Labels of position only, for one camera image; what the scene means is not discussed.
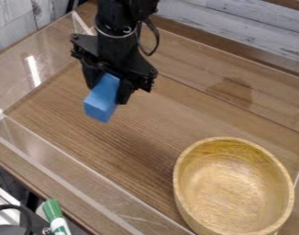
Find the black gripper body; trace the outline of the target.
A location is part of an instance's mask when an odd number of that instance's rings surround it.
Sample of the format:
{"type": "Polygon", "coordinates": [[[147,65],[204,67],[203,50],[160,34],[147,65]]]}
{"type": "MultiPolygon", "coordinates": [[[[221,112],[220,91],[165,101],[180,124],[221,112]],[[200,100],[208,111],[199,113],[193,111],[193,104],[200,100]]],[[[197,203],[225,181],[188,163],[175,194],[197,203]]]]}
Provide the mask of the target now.
{"type": "Polygon", "coordinates": [[[71,43],[73,58],[93,63],[104,62],[104,73],[117,76],[120,80],[129,80],[137,89],[151,91],[157,69],[143,57],[143,55],[151,56],[159,45],[159,32],[151,21],[139,23],[131,34],[123,38],[109,38],[101,33],[95,36],[73,33],[71,43]],[[145,51],[141,45],[143,25],[152,30],[156,38],[156,46],[151,51],[145,51]]]}

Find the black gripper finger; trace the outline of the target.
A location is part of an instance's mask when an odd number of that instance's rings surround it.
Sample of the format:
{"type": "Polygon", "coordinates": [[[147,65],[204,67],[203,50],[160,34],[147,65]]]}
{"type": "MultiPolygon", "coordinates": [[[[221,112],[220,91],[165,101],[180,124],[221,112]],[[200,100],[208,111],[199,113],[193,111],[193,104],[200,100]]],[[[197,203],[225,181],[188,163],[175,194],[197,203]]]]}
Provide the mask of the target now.
{"type": "Polygon", "coordinates": [[[117,88],[116,103],[119,105],[125,105],[131,95],[136,90],[137,87],[129,80],[121,80],[117,88]]]}
{"type": "Polygon", "coordinates": [[[100,81],[100,77],[105,71],[105,63],[93,63],[91,61],[81,60],[83,65],[83,77],[89,89],[93,89],[100,81]]]}

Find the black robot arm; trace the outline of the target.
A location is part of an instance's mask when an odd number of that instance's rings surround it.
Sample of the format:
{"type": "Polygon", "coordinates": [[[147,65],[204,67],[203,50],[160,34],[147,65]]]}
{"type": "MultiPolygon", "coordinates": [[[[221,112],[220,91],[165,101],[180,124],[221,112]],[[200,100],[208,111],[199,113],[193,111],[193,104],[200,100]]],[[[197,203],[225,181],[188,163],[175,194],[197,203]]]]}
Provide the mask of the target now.
{"type": "Polygon", "coordinates": [[[71,56],[83,66],[84,81],[89,89],[101,75],[119,78],[115,103],[124,105],[132,93],[151,92],[157,69],[145,60],[159,46],[160,36],[151,21],[159,0],[97,0],[95,36],[71,35],[71,56]]]}

